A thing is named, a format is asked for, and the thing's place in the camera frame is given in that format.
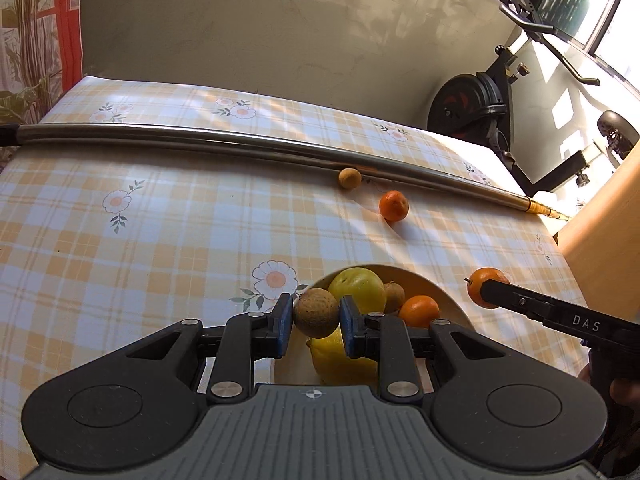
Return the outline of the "person's right hand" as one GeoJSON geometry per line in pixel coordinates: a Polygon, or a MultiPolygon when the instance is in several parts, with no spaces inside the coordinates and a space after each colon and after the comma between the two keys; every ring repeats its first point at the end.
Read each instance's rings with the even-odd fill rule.
{"type": "Polygon", "coordinates": [[[610,396],[617,404],[631,408],[635,413],[639,413],[640,384],[638,382],[615,379],[610,385],[610,396]]]}

